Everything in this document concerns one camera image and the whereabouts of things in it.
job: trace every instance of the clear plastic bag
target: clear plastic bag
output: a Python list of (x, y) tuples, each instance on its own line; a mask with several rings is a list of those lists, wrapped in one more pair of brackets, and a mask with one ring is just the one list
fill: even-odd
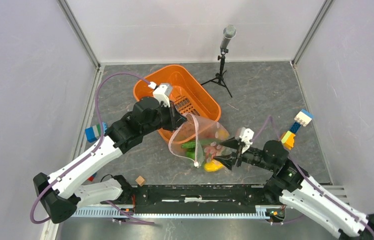
[(205, 163), (218, 164), (213, 160), (214, 156), (230, 153), (227, 148), (219, 145), (229, 137), (228, 131), (220, 123), (191, 113), (186, 113), (185, 116), (187, 122), (169, 140), (168, 146), (172, 154), (192, 160), (194, 166), (199, 167)]

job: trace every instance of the orange basket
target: orange basket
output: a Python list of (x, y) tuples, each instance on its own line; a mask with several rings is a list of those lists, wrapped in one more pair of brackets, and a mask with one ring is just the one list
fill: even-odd
[[(218, 121), (221, 117), (221, 107), (204, 90), (197, 80), (180, 65), (168, 65), (145, 77), (156, 84), (169, 83), (173, 90), (169, 99), (175, 103), (176, 109), (181, 113), (192, 113), (196, 116), (202, 116), (213, 121)], [(139, 80), (134, 86), (134, 97), (139, 101), (143, 97), (152, 97), (153, 90), (147, 84)], [(162, 138), (168, 143), (172, 132), (163, 129), (158, 130)], [(186, 136), (188, 142), (195, 137), (193, 124), (183, 125), (178, 134)]]

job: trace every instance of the tripod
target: tripod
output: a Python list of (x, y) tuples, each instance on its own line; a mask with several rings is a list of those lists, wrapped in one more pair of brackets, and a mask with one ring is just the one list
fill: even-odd
[(219, 73), (216, 73), (215, 74), (215, 77), (202, 83), (201, 85), (203, 86), (204, 84), (206, 83), (215, 83), (219, 86), (223, 86), (224, 88), (227, 89), (228, 93), (229, 93), (229, 96), (232, 97), (232, 94), (231, 92), (229, 91), (228, 89), (228, 86), (226, 85), (225, 81), (224, 81), (224, 74), (226, 73), (226, 70), (224, 71), (224, 65), (225, 65), (225, 54), (228, 53), (228, 50), (227, 49), (221, 49), (221, 55), (222, 56), (218, 56), (218, 61), (220, 60), (221, 61), (221, 66), (219, 67)]

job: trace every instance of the green vegetable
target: green vegetable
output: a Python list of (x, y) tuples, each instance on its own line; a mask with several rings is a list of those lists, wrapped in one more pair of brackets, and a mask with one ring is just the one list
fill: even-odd
[[(217, 138), (203, 139), (203, 140), (200, 140), (200, 145), (201, 146), (210, 145), (213, 142), (216, 142), (218, 144), (221, 141)], [(183, 149), (194, 149), (196, 147), (196, 141), (194, 140), (194, 141), (183, 143), (181, 147)]]
[(194, 150), (193, 150), (193, 151), (187, 151), (187, 152), (185, 153), (185, 156), (186, 156), (187, 158), (191, 158), (192, 160), (195, 160), (195, 158), (196, 158), (196, 153), (195, 153)]

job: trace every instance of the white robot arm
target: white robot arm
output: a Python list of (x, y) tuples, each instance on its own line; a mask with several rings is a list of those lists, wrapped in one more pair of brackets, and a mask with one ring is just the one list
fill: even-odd
[(39, 173), (34, 177), (37, 196), (42, 195), (40, 202), (53, 223), (68, 219), (77, 208), (119, 198), (124, 191), (123, 185), (127, 184), (124, 179), (112, 178), (90, 185), (82, 183), (108, 162), (142, 143), (145, 135), (158, 129), (174, 131), (186, 122), (169, 100), (171, 85), (156, 86), (152, 82), (149, 87), (154, 89), (153, 97), (143, 97), (137, 102), (133, 111), (106, 130), (102, 140), (65, 167), (49, 175)]
[(270, 140), (263, 150), (251, 147), (253, 131), (242, 127), (235, 137), (220, 144), (237, 150), (230, 155), (216, 156), (229, 170), (248, 163), (274, 174), (264, 186), (265, 197), (274, 204), (295, 208), (319, 223), (339, 239), (374, 239), (374, 214), (362, 213), (345, 204), (324, 189), (294, 161), (280, 141)]

